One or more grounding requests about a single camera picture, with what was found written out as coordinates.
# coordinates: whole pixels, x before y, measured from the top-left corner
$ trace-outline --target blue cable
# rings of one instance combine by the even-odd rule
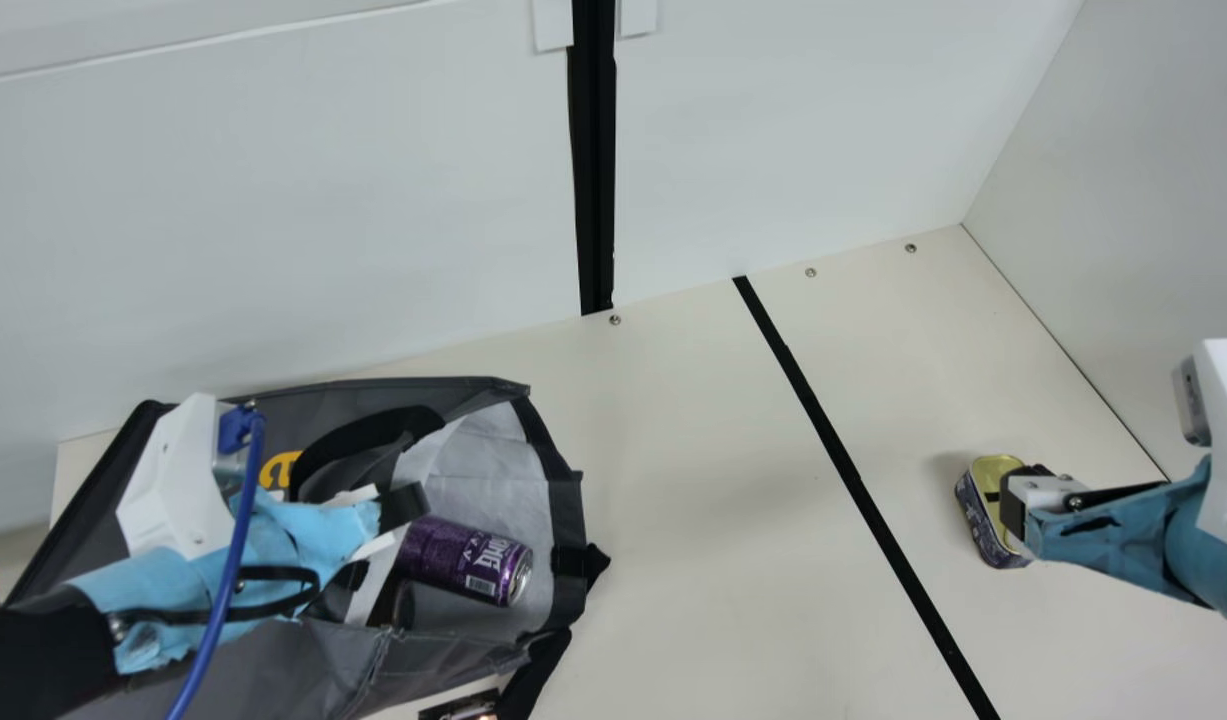
[[[263,442],[266,434],[266,418],[260,413],[252,413],[249,424],[248,465],[244,466],[244,484],[239,491],[239,507],[236,510],[236,530],[229,536],[229,551],[226,552],[226,565],[221,572],[221,584],[213,597],[212,610],[209,612],[209,626],[205,626],[205,637],[200,640],[200,653],[196,653],[196,661],[191,665],[191,673],[187,676],[182,691],[178,692],[178,700],[173,702],[169,714],[164,720],[182,720],[187,715],[187,709],[191,707],[191,700],[200,691],[200,684],[205,680],[209,665],[212,662],[212,653],[217,650],[217,641],[221,630],[226,624],[226,612],[229,611],[229,599],[236,594],[236,580],[239,578],[239,564],[244,554],[244,542],[248,540],[248,523],[253,516],[253,497],[256,496],[256,477],[263,469]]]

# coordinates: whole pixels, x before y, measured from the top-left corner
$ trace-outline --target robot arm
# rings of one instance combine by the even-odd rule
[[[1001,477],[998,514],[1011,547],[1227,618],[1227,340],[1199,345],[1175,393],[1185,438],[1212,448],[1190,478],[1090,491],[1042,466],[1020,469]]]

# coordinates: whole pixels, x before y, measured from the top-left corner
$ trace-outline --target white wall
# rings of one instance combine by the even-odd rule
[[[423,0],[0,0],[0,76]]]
[[[1190,473],[1171,369],[1227,336],[1227,0],[1088,0],[966,227]]]
[[[663,0],[617,44],[618,302],[956,224],[1080,0]]]
[[[0,79],[0,527],[55,443],[578,312],[563,53],[409,5]]]

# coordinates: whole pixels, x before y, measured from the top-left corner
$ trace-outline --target yellow object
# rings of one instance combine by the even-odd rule
[[[978,488],[978,497],[987,509],[987,515],[991,516],[991,527],[996,530],[996,537],[1012,553],[1017,553],[1017,550],[1009,541],[1009,530],[1000,520],[1000,480],[1006,473],[1025,466],[1023,461],[1012,455],[985,455],[974,460],[969,469],[973,483]]]

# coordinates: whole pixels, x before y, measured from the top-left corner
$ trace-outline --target white panel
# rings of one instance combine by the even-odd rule
[[[1171,370],[1227,337],[1227,0],[1090,0],[964,223],[1187,477]]]
[[[533,0],[534,45],[539,53],[573,44],[572,0]]]
[[[648,36],[658,29],[658,0],[618,0],[618,36]]]
[[[0,0],[0,74],[421,1]]]
[[[1076,565],[979,559],[952,496],[979,455],[1093,488],[1158,475],[961,228],[751,282],[1001,718],[1227,720],[1217,612]]]
[[[533,718],[971,716],[733,285],[618,314],[355,375],[531,383],[587,471],[614,564]]]
[[[575,314],[563,54],[415,5],[0,82],[0,462]],[[0,492],[49,473],[0,466]]]
[[[1080,0],[669,0],[620,42],[621,302],[964,218]]]

